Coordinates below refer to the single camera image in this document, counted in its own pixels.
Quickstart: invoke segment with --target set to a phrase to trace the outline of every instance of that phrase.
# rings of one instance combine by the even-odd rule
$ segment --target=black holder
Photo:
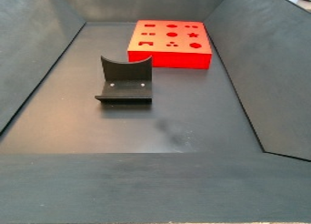
[[[152,57],[133,63],[117,63],[101,56],[104,85],[101,102],[152,102]]]

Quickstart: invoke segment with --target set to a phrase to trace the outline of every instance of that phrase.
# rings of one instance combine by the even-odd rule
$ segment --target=shape hole
[[[190,46],[192,48],[200,48],[200,47],[201,47],[201,45],[200,45],[198,43],[192,43],[192,44],[189,44],[189,46]]]
[[[141,41],[141,42],[138,43],[138,46],[142,46],[142,45],[152,46],[152,45],[153,45],[153,42]]]
[[[174,28],[174,27],[177,27],[177,25],[174,25],[174,24],[168,24],[166,27]]]
[[[176,45],[174,42],[169,42],[166,46],[178,46],[178,45]]]
[[[168,32],[166,33],[166,36],[169,36],[169,37],[176,37],[178,34],[177,33],[174,33],[174,32]]]

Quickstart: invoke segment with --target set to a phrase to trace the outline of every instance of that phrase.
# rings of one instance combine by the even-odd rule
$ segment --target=red block
[[[208,69],[210,48],[202,23],[138,21],[128,45],[128,61],[149,56],[153,67]]]

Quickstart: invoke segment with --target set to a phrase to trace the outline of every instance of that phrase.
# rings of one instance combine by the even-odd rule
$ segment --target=gray wall panel
[[[0,131],[82,24],[62,0],[0,0]]]
[[[311,159],[311,15],[285,0],[224,0],[205,24],[265,151]]]
[[[222,0],[66,0],[77,13],[94,22],[138,19],[201,21]]]

